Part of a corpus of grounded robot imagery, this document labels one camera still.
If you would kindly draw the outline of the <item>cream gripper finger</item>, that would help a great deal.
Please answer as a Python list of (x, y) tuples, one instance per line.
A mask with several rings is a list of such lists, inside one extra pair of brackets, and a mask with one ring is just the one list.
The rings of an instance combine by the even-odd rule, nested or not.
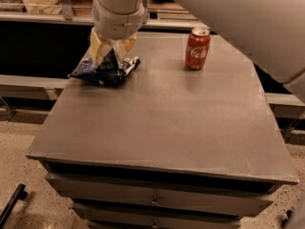
[(126, 39), (119, 39), (114, 41), (113, 49), (118, 64), (121, 64), (121, 62), (127, 57), (128, 53), (135, 44), (135, 41), (136, 41), (135, 33)]
[(98, 67), (104, 57), (110, 52), (113, 42), (110, 38), (103, 36), (96, 28), (91, 29), (91, 60), (95, 67)]

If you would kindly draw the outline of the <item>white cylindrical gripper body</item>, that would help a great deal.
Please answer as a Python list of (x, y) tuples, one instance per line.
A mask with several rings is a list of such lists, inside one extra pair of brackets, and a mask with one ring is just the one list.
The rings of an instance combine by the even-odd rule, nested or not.
[(143, 24), (143, 0), (132, 0), (118, 8), (120, 2), (121, 0), (112, 0), (109, 5), (103, 5), (99, 0), (93, 0), (93, 27), (112, 40), (130, 37), (137, 33)]

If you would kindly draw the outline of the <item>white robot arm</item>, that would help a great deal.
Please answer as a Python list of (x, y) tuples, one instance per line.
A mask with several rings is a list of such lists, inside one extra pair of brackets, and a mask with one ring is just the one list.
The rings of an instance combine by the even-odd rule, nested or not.
[[(305, 0), (173, 0), (305, 101)], [(93, 0), (91, 57), (141, 28), (143, 0)]]

